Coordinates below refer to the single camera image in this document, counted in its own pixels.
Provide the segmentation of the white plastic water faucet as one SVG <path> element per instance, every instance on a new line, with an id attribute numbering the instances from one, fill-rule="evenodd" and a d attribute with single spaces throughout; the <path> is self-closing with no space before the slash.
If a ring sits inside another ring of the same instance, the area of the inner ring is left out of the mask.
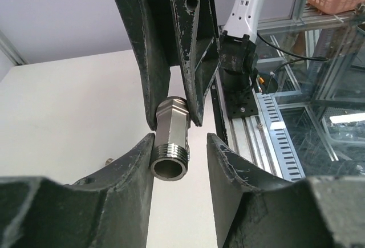
<path id="1" fill-rule="evenodd" d="M 108 158 L 105 162 L 105 165 L 109 165 L 111 162 L 113 162 L 112 158 Z"/>

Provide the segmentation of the silver threaded pipe fitting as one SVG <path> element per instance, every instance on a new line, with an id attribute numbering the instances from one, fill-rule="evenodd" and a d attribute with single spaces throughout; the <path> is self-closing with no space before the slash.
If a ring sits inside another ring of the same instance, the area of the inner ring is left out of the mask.
<path id="1" fill-rule="evenodd" d="M 188 171 L 190 115 L 186 100 L 168 97 L 157 108 L 157 130 L 150 170 L 163 181 L 178 181 Z"/>

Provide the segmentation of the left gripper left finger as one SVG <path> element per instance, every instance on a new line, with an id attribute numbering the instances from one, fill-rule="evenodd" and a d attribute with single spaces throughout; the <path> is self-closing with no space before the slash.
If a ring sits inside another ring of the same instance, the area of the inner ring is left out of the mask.
<path id="1" fill-rule="evenodd" d="M 2 247 L 145 247 L 155 136 L 72 185 L 1 178 Z"/>

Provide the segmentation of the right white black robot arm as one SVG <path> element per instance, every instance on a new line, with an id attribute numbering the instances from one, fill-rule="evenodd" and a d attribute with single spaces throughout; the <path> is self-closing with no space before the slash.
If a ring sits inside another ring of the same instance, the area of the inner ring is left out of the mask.
<path id="1" fill-rule="evenodd" d="M 251 75 L 264 0 L 115 0 L 139 66 L 145 115 L 157 128 L 170 69 L 181 70 L 190 118 L 201 125 L 217 70 Z"/>

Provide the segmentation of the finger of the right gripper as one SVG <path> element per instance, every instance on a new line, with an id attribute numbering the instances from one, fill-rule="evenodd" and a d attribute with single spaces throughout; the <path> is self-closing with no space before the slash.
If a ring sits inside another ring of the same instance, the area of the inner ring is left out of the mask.
<path id="1" fill-rule="evenodd" d="M 150 129 L 157 129 L 157 106 L 167 97 L 170 69 L 148 0 L 115 0 L 139 67 Z"/>
<path id="2" fill-rule="evenodd" d="M 214 0 L 171 0 L 177 53 L 191 120 L 202 126 L 205 99 L 219 64 Z"/>

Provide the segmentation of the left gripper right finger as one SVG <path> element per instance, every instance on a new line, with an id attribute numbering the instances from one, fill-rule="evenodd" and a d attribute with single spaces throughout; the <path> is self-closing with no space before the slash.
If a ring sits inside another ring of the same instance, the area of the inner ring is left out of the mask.
<path id="1" fill-rule="evenodd" d="M 363 247 L 364 177 L 274 176 L 207 135 L 219 247 Z"/>

